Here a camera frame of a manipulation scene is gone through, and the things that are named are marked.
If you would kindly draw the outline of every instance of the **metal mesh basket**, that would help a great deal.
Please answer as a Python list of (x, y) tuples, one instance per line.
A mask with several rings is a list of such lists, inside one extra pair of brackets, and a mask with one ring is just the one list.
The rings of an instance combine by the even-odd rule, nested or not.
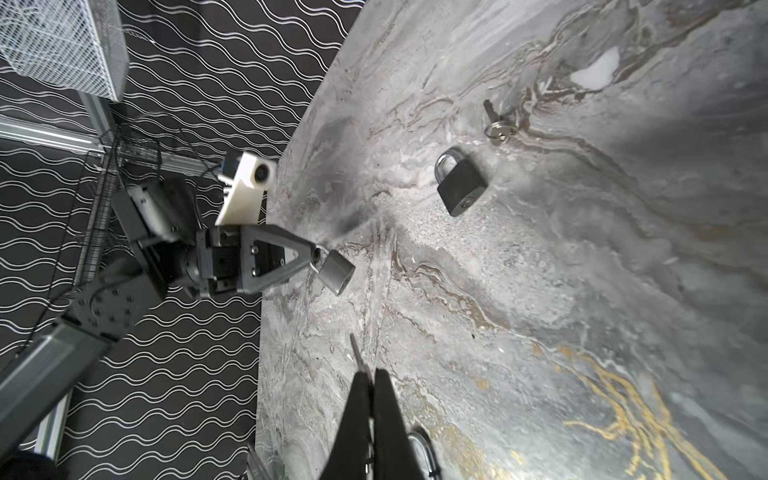
[(0, 0), (0, 51), (19, 75), (122, 98), (128, 52), (115, 0)]

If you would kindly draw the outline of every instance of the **padlock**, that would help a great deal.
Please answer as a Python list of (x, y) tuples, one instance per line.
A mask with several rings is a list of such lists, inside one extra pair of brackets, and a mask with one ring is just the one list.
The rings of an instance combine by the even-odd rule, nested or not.
[[(448, 158), (456, 160), (456, 166), (443, 177), (440, 167)], [(438, 157), (435, 162), (435, 179), (438, 183), (437, 193), (451, 217), (463, 214), (488, 188), (472, 162), (463, 158), (462, 152), (455, 148), (449, 148)]]
[[(321, 253), (325, 253), (325, 260), (321, 266), (317, 266)], [(316, 245), (315, 258), (310, 263), (310, 268), (336, 296), (341, 295), (355, 273), (353, 263), (344, 258), (338, 250), (328, 250), (322, 245)]]

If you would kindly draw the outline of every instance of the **metal frame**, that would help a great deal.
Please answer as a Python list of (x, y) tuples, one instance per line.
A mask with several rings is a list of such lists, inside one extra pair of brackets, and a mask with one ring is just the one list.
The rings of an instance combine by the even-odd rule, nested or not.
[(38, 437), (35, 440), (34, 452), (45, 455), (54, 462), (58, 461), (58, 449), (61, 446), (61, 438), (64, 436), (71, 396), (72, 391), (70, 390), (38, 425)]
[[(103, 109), (92, 102), (91, 108), (94, 110), (94, 114), (92, 115), (89, 110), (88, 116), (91, 117), (91, 122), (97, 130), (108, 124), (108, 121), (105, 123), (103, 119)], [(0, 138), (21, 141), (26, 144), (41, 145), (42, 147), (57, 148), (80, 155), (87, 153), (103, 154), (108, 148), (101, 144), (99, 137), (17, 120), (16, 118), (4, 115), (0, 115)], [(163, 170), (195, 176), (202, 174), (205, 171), (205, 167), (197, 158), (163, 152)]]
[(91, 124), (99, 136), (111, 131), (114, 127), (114, 117), (112, 117), (112, 112), (109, 109), (109, 101), (106, 98), (97, 97), (82, 91), (78, 93), (80, 94), (80, 100), (85, 106), (85, 111), (88, 112), (88, 118), (91, 119)]

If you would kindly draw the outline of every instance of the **silver key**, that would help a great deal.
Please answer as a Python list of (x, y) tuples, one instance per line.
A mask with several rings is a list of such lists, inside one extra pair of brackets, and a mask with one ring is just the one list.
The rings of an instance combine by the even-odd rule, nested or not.
[(515, 124), (498, 116), (490, 100), (482, 102), (482, 106), (491, 121), (491, 124), (485, 128), (485, 136), (490, 138), (494, 145), (503, 144), (518, 133)]

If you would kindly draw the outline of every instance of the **cable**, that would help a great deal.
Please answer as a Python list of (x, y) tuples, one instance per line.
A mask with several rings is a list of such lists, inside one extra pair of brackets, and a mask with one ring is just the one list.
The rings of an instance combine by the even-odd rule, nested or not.
[(206, 168), (205, 171), (202, 174), (197, 175), (197, 178), (205, 177), (206, 174), (209, 174), (211, 171), (213, 171), (217, 167), (222, 167), (222, 166), (223, 166), (222, 164), (211, 165), (210, 167)]
[[(147, 117), (151, 117), (151, 116), (168, 116), (168, 117), (174, 118), (173, 115), (171, 115), (171, 114), (169, 114), (167, 112), (164, 112), (164, 111), (145, 111), (145, 112), (140, 113), (138, 116), (136, 116), (134, 118), (130, 118), (127, 121), (125, 121), (125, 122), (123, 122), (121, 124), (115, 124), (108, 131), (105, 131), (103, 134), (99, 135), (99, 143), (100, 144), (104, 144), (104, 139), (109, 134), (115, 133), (116, 135), (114, 136), (114, 140), (112, 142), (112, 145), (109, 146), (110, 155), (111, 155), (113, 151), (116, 151), (118, 149), (120, 141), (124, 141), (124, 139), (121, 138), (121, 136), (120, 136), (120, 130), (123, 127), (134, 126), (140, 120), (142, 120), (144, 118), (147, 118)], [(178, 133), (177, 139), (186, 147), (187, 150), (192, 152), (192, 155), (194, 155), (194, 157), (197, 160), (199, 160), (199, 162), (203, 165), (203, 168), (205, 168), (205, 171), (200, 175), (200, 177), (204, 176), (205, 174), (210, 173), (214, 168), (220, 166), (220, 164), (214, 164), (213, 166), (209, 167), (208, 163), (210, 163), (210, 162), (204, 160), (200, 156), (200, 154), (197, 153), (197, 150), (195, 150), (194, 147), (192, 147), (192, 143), (189, 142), (189, 137), (187, 136), (187, 132), (184, 131), (181, 127), (177, 128), (176, 132)], [(162, 155), (161, 155), (161, 144), (160, 144), (160, 141), (158, 139), (156, 139), (156, 138), (152, 138), (148, 134), (144, 134), (142, 132), (139, 132), (139, 133), (144, 135), (148, 140), (153, 141), (155, 144), (157, 144), (157, 177), (160, 178), (160, 170), (161, 170), (161, 165), (162, 165)], [(115, 168), (117, 168), (118, 170), (120, 168), (117, 161), (115, 162)], [(121, 177), (121, 184), (123, 185), (123, 188), (125, 188), (124, 183), (125, 182), (123, 181), (123, 179)]]
[(114, 159), (114, 169), (118, 174), (118, 180), (120, 181), (120, 186), (123, 187), (123, 190), (125, 190), (126, 181), (123, 179), (123, 171), (120, 167), (120, 160), (118, 159), (118, 149), (120, 148), (120, 142), (122, 141), (123, 137), (121, 135), (121, 129), (122, 125), (118, 127), (118, 129), (115, 131), (114, 136), (114, 144), (112, 145), (112, 148), (109, 150), (109, 158), (107, 159), (107, 164), (104, 168), (109, 171), (109, 164), (112, 163), (112, 160)]

